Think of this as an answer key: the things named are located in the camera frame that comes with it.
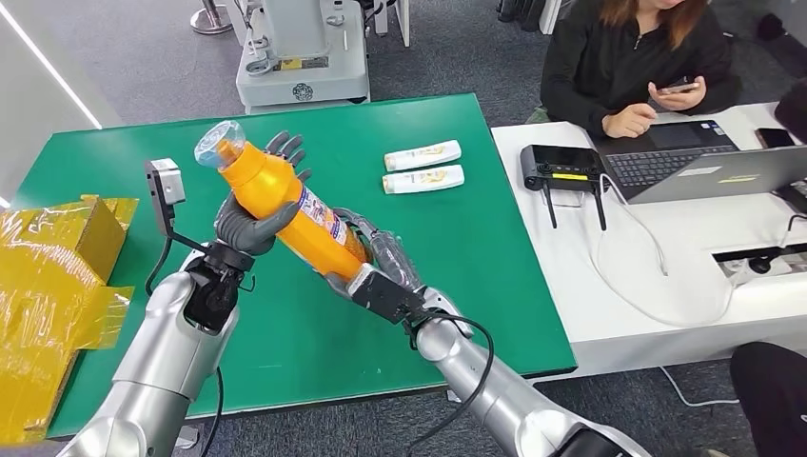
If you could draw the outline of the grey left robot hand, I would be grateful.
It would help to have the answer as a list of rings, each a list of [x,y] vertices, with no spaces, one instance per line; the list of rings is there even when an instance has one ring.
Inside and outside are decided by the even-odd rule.
[[[305,157],[302,135],[287,130],[277,133],[263,148],[266,155],[277,156],[295,168]],[[285,202],[275,212],[256,219],[231,192],[218,209],[214,229],[217,240],[231,248],[256,257],[269,252],[277,233],[288,226],[299,211],[297,202]]]

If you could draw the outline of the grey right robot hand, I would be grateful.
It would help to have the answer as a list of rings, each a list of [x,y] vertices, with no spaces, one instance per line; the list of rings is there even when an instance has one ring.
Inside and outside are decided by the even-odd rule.
[[[326,273],[323,279],[329,287],[339,296],[366,308],[381,305],[421,308],[424,303],[423,281],[404,252],[400,239],[356,211],[335,208],[334,212],[364,237],[373,267],[367,269],[364,278],[360,279],[345,280],[336,273]]]

